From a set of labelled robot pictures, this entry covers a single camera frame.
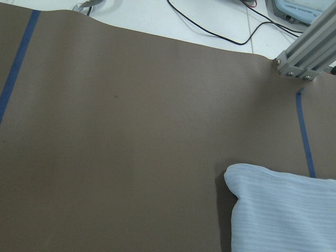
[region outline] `blue tape strip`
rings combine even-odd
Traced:
[[[0,96],[0,123],[2,122],[3,116],[5,114],[10,95],[12,94],[15,81],[17,79],[17,76],[19,74],[22,61],[25,57],[30,38],[32,37],[32,34],[34,32],[38,17],[40,15],[41,11],[33,10],[31,13],[30,19],[28,21],[25,33],[23,34],[19,49],[17,50],[16,56],[14,58],[12,67],[9,71],[5,86],[2,90],[1,96]]]
[[[306,130],[306,124],[305,124],[305,118],[303,117],[303,110],[302,110],[302,101],[301,101],[301,95],[305,91],[304,88],[299,90],[296,93],[296,108],[298,111],[298,117],[299,117],[299,123],[300,123],[300,130],[301,130],[301,135],[302,135],[302,141],[303,141],[303,146],[304,150],[306,153],[306,159],[307,159],[307,165],[308,165],[308,170],[309,170],[309,176],[310,177],[316,177],[315,175],[315,169],[314,169],[314,163],[313,163],[313,158],[311,156],[311,151],[310,151],[310,146],[309,146],[309,141],[308,141],[308,135],[307,135],[307,130]]]

